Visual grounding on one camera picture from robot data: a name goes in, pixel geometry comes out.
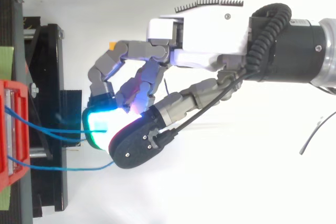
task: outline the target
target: green tape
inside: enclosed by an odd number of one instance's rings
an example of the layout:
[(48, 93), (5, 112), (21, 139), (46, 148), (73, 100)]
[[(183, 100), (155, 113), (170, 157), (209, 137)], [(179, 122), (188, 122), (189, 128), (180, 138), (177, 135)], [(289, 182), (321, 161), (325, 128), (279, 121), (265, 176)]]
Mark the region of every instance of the green tape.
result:
[(0, 210), (8, 211), (9, 203), (11, 201), (11, 187), (7, 186), (0, 192)]
[[(0, 80), (10, 80), (12, 78), (13, 52), (14, 47), (0, 47)], [(10, 188), (10, 186), (7, 186), (0, 191), (0, 210), (9, 210)]]
[(12, 77), (14, 47), (0, 47), (0, 80), (10, 80)]

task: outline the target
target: black coiled cable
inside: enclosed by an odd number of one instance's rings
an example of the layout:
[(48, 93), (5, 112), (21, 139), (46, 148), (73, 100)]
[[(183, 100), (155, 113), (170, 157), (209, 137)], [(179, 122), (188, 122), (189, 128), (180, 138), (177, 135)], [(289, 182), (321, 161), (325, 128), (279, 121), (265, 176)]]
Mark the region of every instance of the black coiled cable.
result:
[(266, 5), (252, 17), (271, 17), (272, 19), (253, 42), (246, 55), (246, 70), (248, 73), (259, 72), (261, 61), (275, 42), (278, 35), (288, 25), (292, 16), (291, 9), (285, 4)]

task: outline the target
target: orange component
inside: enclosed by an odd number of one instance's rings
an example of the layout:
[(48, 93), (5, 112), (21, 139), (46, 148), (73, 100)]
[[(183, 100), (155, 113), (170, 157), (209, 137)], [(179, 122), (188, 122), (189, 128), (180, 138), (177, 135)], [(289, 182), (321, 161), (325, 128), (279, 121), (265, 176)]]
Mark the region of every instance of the orange component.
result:
[(114, 47), (116, 45), (116, 42), (110, 42), (110, 50), (114, 50)]
[[(28, 88), (24, 84), (16, 81), (4, 81), (0, 80), (0, 191), (6, 186), (10, 186), (20, 178), (22, 178), (28, 171), (28, 167), (14, 166), (13, 173), (9, 173), (8, 168), (8, 141), (6, 135), (6, 123), (5, 123), (5, 99), (6, 90), (13, 92), (13, 105), (14, 110), (19, 116), (28, 121)], [(29, 131), (28, 125), (22, 123), (19, 120), (14, 121), (14, 143), (12, 145), (15, 150), (14, 158), (17, 160), (30, 164), (29, 157)]]

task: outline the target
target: black heat sink fins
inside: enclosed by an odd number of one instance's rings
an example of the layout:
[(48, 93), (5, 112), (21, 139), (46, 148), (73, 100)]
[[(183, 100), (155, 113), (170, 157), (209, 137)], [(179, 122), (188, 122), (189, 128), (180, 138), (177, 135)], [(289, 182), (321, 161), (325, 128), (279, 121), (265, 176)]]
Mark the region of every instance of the black heat sink fins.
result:
[(244, 1), (239, 0), (197, 0), (192, 2), (191, 4), (179, 6), (175, 8), (176, 13), (184, 12), (185, 10), (189, 10), (192, 8), (205, 6), (205, 5), (226, 5), (226, 6), (243, 6)]

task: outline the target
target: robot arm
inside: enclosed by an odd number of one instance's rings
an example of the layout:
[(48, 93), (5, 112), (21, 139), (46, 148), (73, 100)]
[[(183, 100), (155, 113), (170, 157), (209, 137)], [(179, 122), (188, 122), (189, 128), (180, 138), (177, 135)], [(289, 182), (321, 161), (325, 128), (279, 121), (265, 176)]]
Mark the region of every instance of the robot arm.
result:
[[(109, 153), (119, 167), (133, 168), (157, 155), (186, 125), (220, 100), (228, 100), (244, 79), (336, 86), (334, 19), (291, 19), (291, 10), (283, 4), (265, 6), (248, 18), (242, 2), (218, 0), (198, 1), (176, 12), (150, 21), (147, 42), (118, 42), (89, 72), (89, 106), (116, 101), (118, 107), (141, 113), (111, 140)], [(125, 59), (146, 64), (114, 97), (106, 80)], [(217, 79), (153, 104), (170, 65), (218, 71)], [(162, 132), (195, 109), (200, 111), (186, 123)]]

